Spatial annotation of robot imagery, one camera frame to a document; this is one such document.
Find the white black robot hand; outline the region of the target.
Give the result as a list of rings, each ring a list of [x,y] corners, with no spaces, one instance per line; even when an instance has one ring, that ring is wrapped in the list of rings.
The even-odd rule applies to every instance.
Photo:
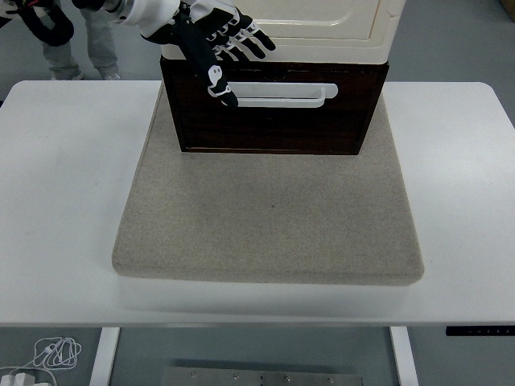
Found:
[[[247,50],[263,59],[273,40],[233,1],[122,1],[113,10],[119,23],[136,26],[158,45],[176,45],[212,97],[238,106],[220,62],[247,62]]]

